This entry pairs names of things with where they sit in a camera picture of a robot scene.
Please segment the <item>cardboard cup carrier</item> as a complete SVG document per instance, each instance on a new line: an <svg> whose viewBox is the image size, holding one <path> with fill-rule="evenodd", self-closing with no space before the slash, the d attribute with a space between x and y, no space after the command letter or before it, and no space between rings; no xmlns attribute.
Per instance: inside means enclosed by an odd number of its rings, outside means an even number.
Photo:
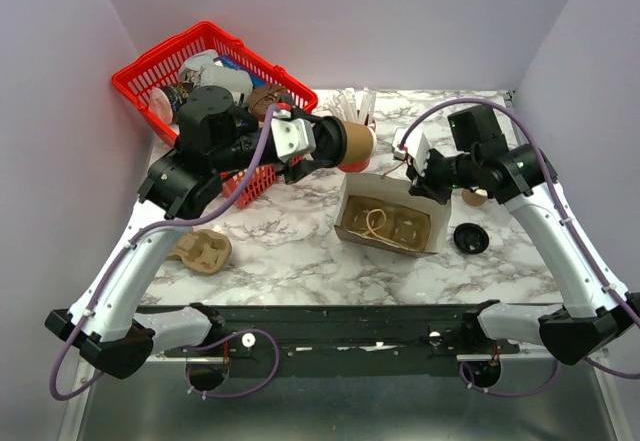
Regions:
<svg viewBox="0 0 640 441"><path fill-rule="evenodd" d="M371 197L350 196L338 226L385 247L424 252L431 237L428 214Z"/></svg>
<svg viewBox="0 0 640 441"><path fill-rule="evenodd" d="M193 272L211 276L226 266L231 254L231 241L224 234L199 229L183 235L166 259L180 261Z"/></svg>

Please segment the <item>brown paper takeout bag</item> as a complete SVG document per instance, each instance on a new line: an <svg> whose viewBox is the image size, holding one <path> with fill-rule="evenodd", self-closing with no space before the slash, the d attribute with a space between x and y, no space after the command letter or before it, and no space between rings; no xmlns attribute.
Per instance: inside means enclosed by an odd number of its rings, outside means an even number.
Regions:
<svg viewBox="0 0 640 441"><path fill-rule="evenodd" d="M337 237L344 242L374 247L413 257L440 252L446 244L447 229L451 217L451 204L439 205L437 202L428 198L411 196L408 193L409 187L410 181L396 179L388 174L382 175L366 172L347 174L341 185L339 208L334 221L334 231ZM413 208L428 214L432 227L431 237L425 251L411 252L402 251L399 248L385 247L369 239L360 239L356 235L349 234L340 228L338 223L342 218L346 202L350 196L371 197L388 203Z"/></svg>

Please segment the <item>black plastic cup lid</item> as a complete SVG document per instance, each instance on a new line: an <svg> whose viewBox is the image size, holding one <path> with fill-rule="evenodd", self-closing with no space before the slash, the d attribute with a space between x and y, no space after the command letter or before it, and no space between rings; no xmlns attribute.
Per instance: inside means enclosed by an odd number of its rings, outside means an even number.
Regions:
<svg viewBox="0 0 640 441"><path fill-rule="evenodd" d="M333 116L326 117L324 125L330 137L329 159L334 166L339 166L343 163L348 147L346 128L341 120Z"/></svg>

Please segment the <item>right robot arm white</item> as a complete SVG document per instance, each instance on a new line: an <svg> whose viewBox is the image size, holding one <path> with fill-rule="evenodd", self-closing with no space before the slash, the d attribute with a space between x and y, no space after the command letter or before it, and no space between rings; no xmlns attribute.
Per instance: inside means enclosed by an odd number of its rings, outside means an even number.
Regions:
<svg viewBox="0 0 640 441"><path fill-rule="evenodd" d="M464 107L448 117L459 153L445 157L430 147L419 126L454 105ZM562 296L561 303L549 306L491 302L461 326L462 345L480 353L496 340L525 342L575 365L639 323L639 295L599 255L536 142L508 147L497 112L520 122L508 108L487 99L445 101L396 131L393 156L406 163L413 196L445 205L455 189L486 191L525 230Z"/></svg>

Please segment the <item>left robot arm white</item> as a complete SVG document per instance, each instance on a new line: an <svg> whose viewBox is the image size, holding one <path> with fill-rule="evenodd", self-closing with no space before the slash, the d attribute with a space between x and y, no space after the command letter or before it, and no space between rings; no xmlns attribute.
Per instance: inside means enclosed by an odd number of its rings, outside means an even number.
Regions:
<svg viewBox="0 0 640 441"><path fill-rule="evenodd" d="M337 118L274 103L259 121L218 86L192 91L177 123L174 147L149 168L128 225L96 279L70 308L52 311L45 321L66 347L118 379L158 352L190 346L209 356L220 348L223 319L211 308L196 303L155 315L137 309L179 239L205 222L202 214L221 193L224 173L245 177L211 219L233 204L259 166L277 164L295 183L338 165L346 152L346 130Z"/></svg>

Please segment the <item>tilted empty paper cup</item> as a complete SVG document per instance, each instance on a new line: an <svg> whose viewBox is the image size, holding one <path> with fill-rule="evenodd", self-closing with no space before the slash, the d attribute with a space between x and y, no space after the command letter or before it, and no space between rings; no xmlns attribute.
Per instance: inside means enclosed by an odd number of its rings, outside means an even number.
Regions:
<svg viewBox="0 0 640 441"><path fill-rule="evenodd" d="M472 207L479 207L489 199L489 194L483 189L463 189L461 191L462 201Z"/></svg>

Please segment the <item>black plastic lid on table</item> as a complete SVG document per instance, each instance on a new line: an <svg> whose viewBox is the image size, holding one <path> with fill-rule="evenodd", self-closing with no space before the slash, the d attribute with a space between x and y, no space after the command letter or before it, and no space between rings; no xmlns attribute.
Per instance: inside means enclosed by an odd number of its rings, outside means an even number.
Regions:
<svg viewBox="0 0 640 441"><path fill-rule="evenodd" d="M453 232L453 242L460 252L477 255L487 250L490 238L481 226L474 223L462 223Z"/></svg>

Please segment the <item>brown lidded tub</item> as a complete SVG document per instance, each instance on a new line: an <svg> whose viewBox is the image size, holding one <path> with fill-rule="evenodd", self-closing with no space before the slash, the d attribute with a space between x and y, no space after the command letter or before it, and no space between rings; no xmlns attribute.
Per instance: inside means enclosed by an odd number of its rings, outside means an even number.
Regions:
<svg viewBox="0 0 640 441"><path fill-rule="evenodd" d="M271 104L289 103L289 91L282 85L265 83L256 87L248 97L248 111L262 123Z"/></svg>

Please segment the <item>bundle of white wrapped straws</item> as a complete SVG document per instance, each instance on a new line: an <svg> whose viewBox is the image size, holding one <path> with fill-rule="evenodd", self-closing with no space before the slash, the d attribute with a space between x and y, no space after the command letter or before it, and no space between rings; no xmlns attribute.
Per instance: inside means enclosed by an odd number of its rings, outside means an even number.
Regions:
<svg viewBox="0 0 640 441"><path fill-rule="evenodd" d="M357 92L353 88L339 90L327 101L327 110L342 121L375 128L374 112L377 91L364 88Z"/></svg>

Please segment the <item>grey paper wrapped package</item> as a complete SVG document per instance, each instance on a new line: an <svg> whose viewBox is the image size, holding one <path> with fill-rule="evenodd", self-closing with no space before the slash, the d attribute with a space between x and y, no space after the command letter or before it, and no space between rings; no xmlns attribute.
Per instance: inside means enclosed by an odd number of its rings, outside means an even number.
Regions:
<svg viewBox="0 0 640 441"><path fill-rule="evenodd" d="M253 91L250 75L244 70L225 66L215 50L205 50L187 58L178 70L178 80L192 83L195 88L222 87L241 107L247 106Z"/></svg>

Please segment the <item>black printed can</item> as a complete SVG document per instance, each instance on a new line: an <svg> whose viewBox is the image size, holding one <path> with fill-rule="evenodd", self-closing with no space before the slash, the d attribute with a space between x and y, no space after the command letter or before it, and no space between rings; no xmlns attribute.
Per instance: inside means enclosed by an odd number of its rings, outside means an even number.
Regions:
<svg viewBox="0 0 640 441"><path fill-rule="evenodd" d="M170 125L193 90L191 82L154 87L149 94L149 109L161 122Z"/></svg>

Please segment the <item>red plastic shopping basket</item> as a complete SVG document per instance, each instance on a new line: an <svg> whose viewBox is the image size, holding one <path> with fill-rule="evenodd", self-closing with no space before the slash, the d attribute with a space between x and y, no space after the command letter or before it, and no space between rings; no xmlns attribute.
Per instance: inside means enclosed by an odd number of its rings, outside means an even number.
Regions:
<svg viewBox="0 0 640 441"><path fill-rule="evenodd" d="M151 89L180 83L178 70L183 62L209 49L230 58L250 76L256 74L265 83L284 86L291 96L289 103L270 106L287 107L286 117L291 106L311 113L317 104L316 94L285 69L264 61L242 41L210 22L201 22L164 41L114 74L115 88L171 148L149 167L138 190L140 201L159 206L166 219L193 220L218 194L224 194L228 203L245 208L277 178L274 165L258 165L269 129L266 119L260 123L248 109L234 102L228 90L194 87L170 125L151 113Z"/></svg>

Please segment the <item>black mounting base plate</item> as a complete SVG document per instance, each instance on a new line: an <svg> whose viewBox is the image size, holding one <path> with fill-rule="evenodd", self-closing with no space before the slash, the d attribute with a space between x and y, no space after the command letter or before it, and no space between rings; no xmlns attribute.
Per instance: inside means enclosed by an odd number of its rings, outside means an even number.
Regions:
<svg viewBox="0 0 640 441"><path fill-rule="evenodd" d="M253 347L229 343L230 370L238 378L356 377L428 374L453 376L457 359L481 360L498 352L520 354L522 342L487 338L476 321L480 306L213 306L194 304L213 323L203 349L191 341L166 348L171 357L221 355L215 341L246 330Z"/></svg>

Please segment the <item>aluminium rail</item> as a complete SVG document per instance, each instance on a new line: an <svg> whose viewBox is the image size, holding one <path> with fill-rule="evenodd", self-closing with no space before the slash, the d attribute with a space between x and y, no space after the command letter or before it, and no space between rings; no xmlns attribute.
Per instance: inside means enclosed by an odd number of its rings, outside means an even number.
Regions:
<svg viewBox="0 0 640 441"><path fill-rule="evenodd" d="M284 347L280 346L279 350L283 352L283 356L293 357L298 353L302 354L337 354L337 353L347 353L347 352L355 352L355 353L386 353L390 352L394 355L398 355L403 350L417 348L418 350L422 350L429 355L433 356L454 356L454 357L467 357L472 360L489 360L490 358L497 359L499 356L504 356L507 354L524 354L527 351L531 351L532 349L540 349L540 346L533 346L532 344L520 343L509 344L507 341L495 341L490 342L487 347L477 347L474 349L471 348L462 348L462 346L454 346L452 344L439 344L434 345L431 343L418 343L413 345L396 345L396 344L388 344L382 341L375 342L373 345L363 345L363 346L320 346L320 347L311 347L311 346L297 346L297 347ZM597 346L590 347L588 344L585 345L570 345L568 342L561 342L558 346L547 346L544 347L551 356L553 356L556 360L564 363L566 365L574 365L577 362L585 359L591 353L598 349ZM257 355L258 354L258 345L254 345L253 347L232 347L231 342L227 342L222 344L220 347L208 348L205 350L197 350L194 347L183 347L183 348L173 348L162 352L160 354L156 354L156 357L169 357L169 358L178 358L178 357L224 357L229 359L235 358L248 358L249 355Z"/></svg>

